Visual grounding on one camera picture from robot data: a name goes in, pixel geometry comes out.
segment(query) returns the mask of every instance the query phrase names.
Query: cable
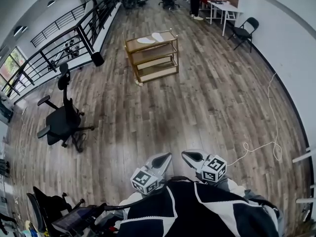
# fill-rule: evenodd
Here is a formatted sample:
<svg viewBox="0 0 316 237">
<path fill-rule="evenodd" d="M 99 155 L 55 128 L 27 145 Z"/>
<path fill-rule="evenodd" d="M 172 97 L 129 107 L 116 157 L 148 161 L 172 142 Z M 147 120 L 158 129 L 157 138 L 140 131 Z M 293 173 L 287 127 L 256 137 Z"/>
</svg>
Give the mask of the cable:
<svg viewBox="0 0 316 237">
<path fill-rule="evenodd" d="M 248 145 L 247 142 L 245 142 L 245 143 L 243 144 L 243 148 L 246 150 L 246 154 L 245 154 L 244 156 L 238 158 L 238 159 L 235 160 L 233 163 L 231 163 L 231 164 L 229 164 L 229 165 L 227 165 L 227 166 L 231 166 L 231 165 L 235 164 L 237 161 L 239 161 L 240 159 L 244 158 L 244 157 L 248 154 L 248 152 L 251 152 L 251 153 L 252 153 L 252 152 L 255 152 L 256 150 L 258 150 L 258 149 L 260 149 L 260 148 L 263 148 L 263 147 L 265 147 L 265 146 L 267 146 L 267 145 L 270 145 L 270 144 L 274 144 L 274 146 L 273 146 L 273 156 L 275 157 L 275 159 L 276 159 L 277 161 L 281 161 L 281 160 L 282 160 L 282 147 L 277 143 L 277 138 L 278 138 L 277 119 L 276 119 L 275 112 L 274 112 L 274 110 L 273 110 L 273 108 L 272 108 L 272 106 L 271 106 L 271 99 L 270 99 L 270 87 L 271 87 L 271 83 L 272 83 L 272 81 L 273 81 L 273 78 L 275 77 L 276 74 L 277 74 L 277 73 L 275 73 L 275 74 L 272 76 L 272 78 L 271 78 L 271 80 L 270 80 L 270 82 L 269 82 L 268 94 L 267 94 L 268 100 L 269 100 L 269 105 L 270 105 L 270 108 L 271 108 L 273 117 L 274 117 L 274 119 L 275 119 L 275 122 L 276 122 L 276 138 L 275 138 L 275 140 L 274 140 L 274 141 L 271 141 L 271 142 L 269 142 L 269 143 L 267 143 L 267 144 L 264 144 L 264 145 L 262 145 L 262 146 L 260 146 L 260 147 L 258 147 L 258 148 L 256 148 L 256 149 L 254 149 L 254 150 L 249 150 L 249 145 Z M 277 158 L 277 156 L 276 156 L 276 153 L 275 153 L 276 146 L 278 146 L 278 147 L 280 148 L 280 158 Z"/>
</svg>

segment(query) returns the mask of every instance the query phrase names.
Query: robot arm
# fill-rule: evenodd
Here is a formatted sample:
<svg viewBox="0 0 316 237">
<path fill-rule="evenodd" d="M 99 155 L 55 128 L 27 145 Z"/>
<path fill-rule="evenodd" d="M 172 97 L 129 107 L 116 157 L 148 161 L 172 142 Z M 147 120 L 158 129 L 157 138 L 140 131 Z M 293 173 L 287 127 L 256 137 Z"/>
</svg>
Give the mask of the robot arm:
<svg viewBox="0 0 316 237">
<path fill-rule="evenodd" d="M 217 183 L 226 173 L 227 162 L 202 150 L 186 150 L 182 159 L 196 171 L 201 181 Z M 132 186 L 138 192 L 149 195 L 160 189 L 164 183 L 164 174 L 172 160 L 171 153 L 161 153 L 150 157 L 144 166 L 137 168 L 130 178 Z"/>
</svg>

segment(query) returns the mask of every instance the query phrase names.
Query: desk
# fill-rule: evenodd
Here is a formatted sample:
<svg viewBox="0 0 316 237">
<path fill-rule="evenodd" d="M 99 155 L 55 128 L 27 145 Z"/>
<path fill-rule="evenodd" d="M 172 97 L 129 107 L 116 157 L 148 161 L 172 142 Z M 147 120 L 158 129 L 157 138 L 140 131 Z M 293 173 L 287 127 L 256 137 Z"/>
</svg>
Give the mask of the desk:
<svg viewBox="0 0 316 237">
<path fill-rule="evenodd" d="M 241 11 L 238 8 L 236 8 L 235 6 L 233 6 L 231 4 L 228 4 L 228 3 L 217 4 L 217 3 L 214 3 L 214 2 L 211 2 L 211 1 L 208 1 L 208 3 L 211 5 L 210 24 L 212 24 L 212 19 L 214 18 L 213 15 L 212 15 L 212 7 L 213 6 L 218 8 L 218 9 L 220 9 L 222 11 L 221 23 L 222 23 L 222 20 L 223 20 L 223 11 L 225 12 L 225 20 L 224 20 L 224 27 L 223 27 L 223 34 L 222 34 L 222 36 L 224 36 L 225 27 L 226 27 L 226 21 L 227 20 L 236 21 L 238 19 L 239 14 L 241 13 Z"/>
</svg>

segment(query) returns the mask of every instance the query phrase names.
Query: chair armrest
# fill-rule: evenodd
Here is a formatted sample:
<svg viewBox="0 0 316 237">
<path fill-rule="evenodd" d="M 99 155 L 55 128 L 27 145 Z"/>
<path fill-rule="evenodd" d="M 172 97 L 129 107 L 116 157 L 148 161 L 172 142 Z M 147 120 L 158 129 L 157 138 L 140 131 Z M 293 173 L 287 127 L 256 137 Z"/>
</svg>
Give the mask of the chair armrest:
<svg viewBox="0 0 316 237">
<path fill-rule="evenodd" d="M 50 95 L 43 97 L 42 99 L 38 101 L 38 106 L 40 106 L 42 103 L 45 103 L 49 99 L 50 99 Z"/>
<path fill-rule="evenodd" d="M 42 138 L 50 132 L 50 125 L 38 132 L 38 138 Z"/>
</svg>

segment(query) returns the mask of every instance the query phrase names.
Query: black folding chair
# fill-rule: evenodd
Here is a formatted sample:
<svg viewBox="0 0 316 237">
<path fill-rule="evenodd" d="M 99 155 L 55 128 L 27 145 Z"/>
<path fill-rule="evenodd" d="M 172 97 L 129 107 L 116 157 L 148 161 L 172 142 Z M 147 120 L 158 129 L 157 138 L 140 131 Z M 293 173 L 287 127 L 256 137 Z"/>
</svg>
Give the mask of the black folding chair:
<svg viewBox="0 0 316 237">
<path fill-rule="evenodd" d="M 244 28 L 245 23 L 248 23 L 252 26 L 253 31 L 251 33 L 249 33 Z M 257 30 L 258 27 L 259 27 L 259 22 L 258 22 L 258 20 L 256 20 L 253 17 L 248 18 L 240 27 L 233 27 L 232 28 L 233 34 L 228 39 L 230 39 L 232 36 L 236 35 L 241 40 L 241 42 L 234 48 L 234 50 L 236 50 L 236 48 L 239 47 L 241 44 L 243 44 L 246 40 L 250 40 L 251 41 L 250 52 L 251 52 L 252 34 L 255 30 Z"/>
</svg>

